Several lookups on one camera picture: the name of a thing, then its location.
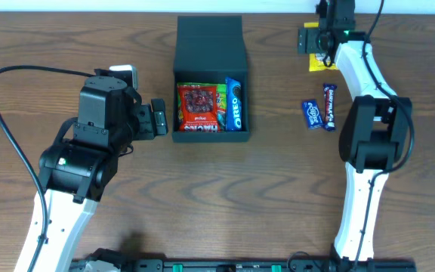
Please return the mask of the red Hacks candy bag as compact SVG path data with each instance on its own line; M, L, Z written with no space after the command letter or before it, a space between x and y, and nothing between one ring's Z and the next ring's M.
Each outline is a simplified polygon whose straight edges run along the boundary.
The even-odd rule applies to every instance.
M215 86L179 85L177 90L183 117L180 131L211 133L220 131Z

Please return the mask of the green Haribo worms bag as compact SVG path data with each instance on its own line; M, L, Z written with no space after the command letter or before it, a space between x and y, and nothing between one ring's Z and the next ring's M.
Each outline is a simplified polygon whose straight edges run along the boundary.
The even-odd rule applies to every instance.
M226 86L224 84L208 84L208 83L195 83L195 82L181 82L177 84L177 87L179 85L209 85L209 86L215 86L217 88L217 94L216 94L216 106L217 106L217 120L220 127L220 131L224 131L226 129L225 120L226 120L226 114L227 114L227 96L226 96ZM177 118L179 122L179 128L180 124L182 123L182 112L180 108L180 97L178 94L177 98Z

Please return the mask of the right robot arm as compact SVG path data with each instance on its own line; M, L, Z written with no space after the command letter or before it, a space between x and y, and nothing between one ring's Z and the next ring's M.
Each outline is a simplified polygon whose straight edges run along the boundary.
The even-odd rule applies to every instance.
M329 270L371 271L373 235L381 193L390 173L412 153L412 102L386 83L373 56L370 32L357 32L353 1L321 0L316 26L298 31L299 54L322 55L347 84L352 106L339 137L347 187L341 226Z

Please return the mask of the dark green box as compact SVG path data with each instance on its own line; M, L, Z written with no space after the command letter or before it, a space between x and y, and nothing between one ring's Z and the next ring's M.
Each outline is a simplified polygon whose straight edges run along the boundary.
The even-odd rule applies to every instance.
M173 90L172 139L175 143L246 142L250 138L248 60L240 16L179 16L174 55L174 83L241 83L242 130L180 131L177 89Z

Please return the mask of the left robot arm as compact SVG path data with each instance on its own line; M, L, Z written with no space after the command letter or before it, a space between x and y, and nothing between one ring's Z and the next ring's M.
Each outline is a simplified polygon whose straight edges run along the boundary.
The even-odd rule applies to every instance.
M81 235L95 213L118 160L133 141L168 133L165 103L143 104L131 65L97 69L85 80L79 113L61 127L39 160L39 180L48 217L33 209L32 221L15 269L69 270Z

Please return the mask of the yellow snack bag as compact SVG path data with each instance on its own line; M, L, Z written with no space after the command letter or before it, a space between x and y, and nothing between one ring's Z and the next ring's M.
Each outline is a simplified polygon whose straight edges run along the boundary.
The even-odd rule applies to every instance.
M305 28L317 28L319 25L318 22L309 22L305 23ZM335 64L332 64L331 66L326 66L323 62L323 59L325 58L325 54L310 54L309 55L309 71L310 72L319 72L323 70L338 70ZM330 64L331 60L330 57L326 58L326 63Z

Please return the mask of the blue Oreo cookie pack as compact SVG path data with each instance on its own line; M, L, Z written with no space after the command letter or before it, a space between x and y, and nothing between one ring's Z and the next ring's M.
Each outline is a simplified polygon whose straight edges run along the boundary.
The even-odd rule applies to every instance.
M241 83L230 77L226 78L227 85L227 130L242 130L242 89Z

